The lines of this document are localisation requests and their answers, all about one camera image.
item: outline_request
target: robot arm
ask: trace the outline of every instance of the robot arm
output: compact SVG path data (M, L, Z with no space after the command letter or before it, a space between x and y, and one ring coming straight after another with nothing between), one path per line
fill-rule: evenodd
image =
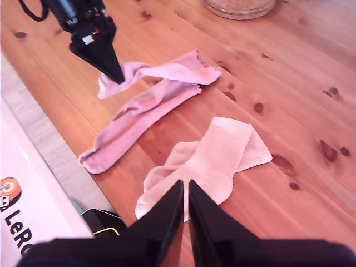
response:
M61 28L71 33L70 51L117 83L125 81L112 41L116 26L105 16L102 0L40 0L42 16L37 17L19 0L24 12L40 22L51 11Z

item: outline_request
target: pink sock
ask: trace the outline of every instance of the pink sock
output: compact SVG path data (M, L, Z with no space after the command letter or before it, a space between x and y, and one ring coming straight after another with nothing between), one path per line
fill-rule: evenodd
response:
M272 160L267 147L251 125L216 117L200 142L178 143L164 166L153 168L144 181L144 194L135 213L144 216L178 180L184 181L184 220L188 220L188 182L194 179L217 203L233 189L236 172Z
M146 75L164 79L125 104L96 137L94 147L79 156L80 164L93 174L109 169L157 120L199 94L198 83L209 85L221 75L220 70L201 61L198 51L158 67L128 62L122 68L126 81L120 85L101 75L99 98L121 92Z

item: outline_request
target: orange logo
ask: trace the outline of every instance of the orange logo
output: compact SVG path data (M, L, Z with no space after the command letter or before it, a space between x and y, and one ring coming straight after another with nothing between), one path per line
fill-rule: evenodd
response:
M9 177L1 179L0 190L0 211L3 212L19 200L21 187L15 178Z

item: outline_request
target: wooden table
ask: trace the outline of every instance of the wooden table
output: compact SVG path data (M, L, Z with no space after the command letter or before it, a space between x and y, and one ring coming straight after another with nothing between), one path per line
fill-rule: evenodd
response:
M39 1L27 1L40 13ZM125 223L150 169L214 116L252 124L272 163L235 175L221 207L261 238L326 239L356 252L356 2L279 0L253 21L213 15L201 0L106 0L120 62L161 64L196 48L224 73L146 131L114 167L92 175ZM133 95L96 97L99 76L68 50L53 15L32 21L2 1L2 51L79 155ZM191 266L187 224L181 263Z

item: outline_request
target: yellow wire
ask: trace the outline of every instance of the yellow wire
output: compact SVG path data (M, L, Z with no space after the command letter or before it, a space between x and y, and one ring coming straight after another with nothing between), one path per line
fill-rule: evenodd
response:
M98 232L94 232L93 234L94 234L94 235L97 235L97 234L100 234L100 233L102 233L102 232L104 232L104 231L107 231L107 230L113 230L117 235L120 235L120 234L118 233L118 231L116 231L116 229L113 228L113 227L109 227L109 228L102 229L102 230L100 230L100 231L98 231Z

